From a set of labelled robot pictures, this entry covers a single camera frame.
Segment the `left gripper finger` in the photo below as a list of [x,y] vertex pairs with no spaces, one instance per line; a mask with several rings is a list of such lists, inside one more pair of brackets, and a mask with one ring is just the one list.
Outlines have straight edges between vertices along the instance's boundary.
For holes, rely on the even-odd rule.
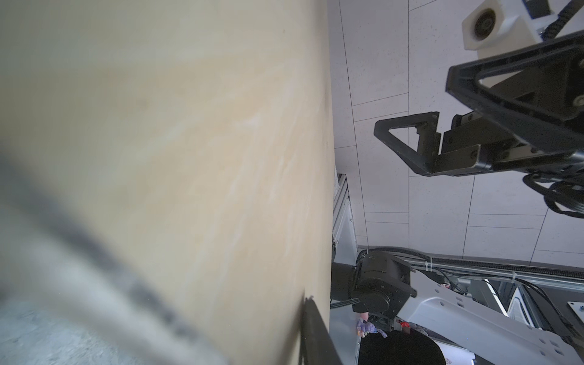
[[302,309],[301,360],[306,365],[342,364],[318,307],[311,297],[305,299]]

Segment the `plywood board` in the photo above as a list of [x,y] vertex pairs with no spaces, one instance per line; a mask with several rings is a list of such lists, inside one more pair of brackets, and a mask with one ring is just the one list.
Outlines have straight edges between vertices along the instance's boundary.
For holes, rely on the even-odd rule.
[[3,1],[1,289],[155,364],[329,314],[324,1]]

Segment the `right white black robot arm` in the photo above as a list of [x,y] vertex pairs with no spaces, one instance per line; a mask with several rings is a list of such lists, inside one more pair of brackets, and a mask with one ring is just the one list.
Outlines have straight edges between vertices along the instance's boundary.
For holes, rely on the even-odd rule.
[[[518,171],[550,210],[583,216],[583,34],[450,68],[468,107],[448,132],[436,112],[379,120],[375,137],[421,176]],[[332,306],[421,325],[494,364],[580,364],[577,332],[536,329],[413,269],[395,249],[332,266]]]

